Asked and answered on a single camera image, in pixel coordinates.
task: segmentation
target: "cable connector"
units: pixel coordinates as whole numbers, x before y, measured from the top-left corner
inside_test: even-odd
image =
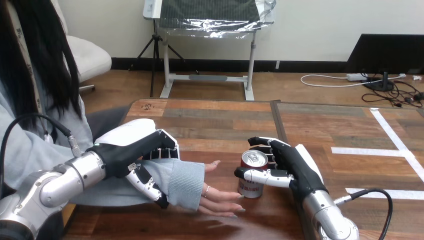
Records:
[[[75,137],[73,135],[70,135],[67,138],[67,141],[69,143],[70,150],[72,151],[73,156],[75,158],[80,158],[81,157],[81,150],[80,150],[80,146],[78,145],[78,142],[75,139]]]
[[[350,195],[347,195],[347,196],[339,197],[336,200],[334,200],[334,204],[336,204],[337,206],[340,206],[350,201],[352,201],[352,197]]]

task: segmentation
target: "gray sweater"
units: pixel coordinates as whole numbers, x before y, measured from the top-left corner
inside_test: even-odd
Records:
[[[62,117],[56,109],[50,109],[52,100],[46,93],[39,79],[37,86],[40,93],[43,113],[59,120],[71,130],[78,140],[81,150],[93,146],[93,137],[85,116],[85,108],[80,98],[83,113],[82,120],[70,107]],[[0,81],[0,141],[3,140],[6,128],[15,119],[14,107],[10,102],[2,82]],[[44,121],[47,131],[53,127]],[[38,170],[50,170],[73,158],[67,139],[59,132],[56,144],[44,141],[44,131],[38,121],[36,129],[23,130],[16,125],[12,130],[5,153],[5,182],[17,189],[24,178]],[[181,161],[179,159],[142,160],[141,164],[150,172],[160,189],[168,196],[168,202],[186,209],[197,210],[204,183],[205,166],[203,163]],[[130,206],[148,203],[150,200],[137,191],[126,179],[115,177],[106,179],[96,186],[87,189],[72,203],[91,206]]]

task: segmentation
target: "power strip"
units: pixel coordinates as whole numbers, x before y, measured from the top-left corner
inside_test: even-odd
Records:
[[[367,80],[366,77],[362,76],[361,73],[352,73],[352,74],[346,74],[346,79],[348,81],[362,81],[362,80]]]

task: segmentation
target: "can lid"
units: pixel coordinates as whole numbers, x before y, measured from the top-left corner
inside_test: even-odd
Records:
[[[245,151],[241,155],[241,160],[250,167],[260,168],[268,163],[268,157],[265,153],[258,150]]]

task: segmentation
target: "robotic hand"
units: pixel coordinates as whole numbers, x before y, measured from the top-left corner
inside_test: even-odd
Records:
[[[296,201],[301,203],[306,216],[323,240],[357,240],[357,226],[342,215],[324,186],[317,165],[303,145],[291,147],[275,138],[253,137],[248,140],[251,149],[268,156],[268,168],[238,167],[238,178],[264,185],[290,188]]]
[[[70,199],[103,179],[126,178],[161,208],[168,206],[167,196],[149,172],[135,161],[162,149],[168,157],[179,156],[177,141],[150,119],[137,119],[119,126],[96,140],[93,147],[80,153],[73,136],[68,138],[75,158],[52,170],[31,173],[15,194],[0,201],[0,238],[34,240],[53,214]]]

